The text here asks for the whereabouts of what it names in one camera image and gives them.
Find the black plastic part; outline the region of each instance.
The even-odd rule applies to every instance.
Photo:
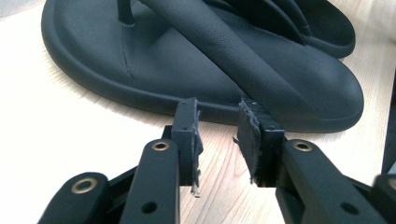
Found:
[[[199,187],[198,157],[204,151],[198,134],[198,101],[195,98],[178,103],[172,126],[172,140],[179,149],[180,186]]]
[[[352,179],[350,177],[347,177],[347,180],[355,187],[355,189],[363,196],[367,202],[372,203],[372,188],[368,185],[365,185],[355,179]]]
[[[304,204],[302,223],[386,223],[314,144],[287,141],[282,163]],[[281,190],[276,197],[285,201]],[[286,208],[282,214],[290,217]]]
[[[84,173],[69,179],[49,202],[39,224],[105,223],[111,207],[107,178]]]
[[[284,188],[277,187],[276,199],[282,210],[285,223],[302,223],[305,206],[298,196],[290,193]]]
[[[172,125],[165,125],[163,128],[163,136],[161,138],[172,140]]]
[[[179,223],[178,149],[175,142],[149,142],[128,194],[121,224]]]
[[[396,82],[395,81],[393,81],[392,97],[390,100],[387,138],[385,140],[384,157],[382,160],[381,174],[390,174],[390,170],[392,168],[396,169]]]
[[[106,213],[106,224],[115,224],[120,222],[120,217],[127,200],[129,189],[134,181],[136,169],[137,167],[134,167],[109,181],[108,185],[110,187],[110,194],[113,203]]]
[[[251,180],[259,187],[275,187],[278,157],[285,130],[257,102],[243,98],[239,104],[238,145]]]
[[[388,223],[396,222],[396,175],[379,175],[372,190],[372,204]]]

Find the flip-flop strap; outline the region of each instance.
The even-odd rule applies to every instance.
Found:
[[[141,0],[274,115],[315,117],[301,95],[201,0]]]
[[[256,26],[269,32],[285,36],[299,44],[305,44],[287,12],[271,0],[223,0],[238,10],[241,15]]]
[[[312,35],[303,12],[294,0],[272,0],[290,17],[304,35]]]

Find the black sandal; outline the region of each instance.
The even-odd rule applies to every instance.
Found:
[[[201,119],[235,124],[243,91],[289,132],[338,132],[361,117],[361,86],[333,57],[258,29],[221,1],[141,2],[48,0],[52,59],[91,91],[164,114],[197,97]]]

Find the table surface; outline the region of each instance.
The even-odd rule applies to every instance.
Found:
[[[343,63],[365,107],[353,128],[287,133],[318,145],[345,175],[379,174],[396,64],[396,1],[332,0],[352,21],[357,44]],[[144,145],[173,118],[116,104],[79,86],[52,61],[40,34],[43,4],[0,18],[0,223],[36,223],[70,177],[113,178],[136,166]],[[201,198],[181,188],[181,223],[282,223],[274,189],[249,182],[234,126],[200,122]]]

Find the flip-flop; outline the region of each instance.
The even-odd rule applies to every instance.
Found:
[[[344,58],[355,48],[349,19],[327,0],[225,0],[256,26]]]
[[[87,89],[149,111],[173,114],[197,97],[201,119],[235,124],[243,91],[290,132],[359,120],[361,86],[333,57],[257,29],[222,2],[142,3],[48,0],[49,54]]]

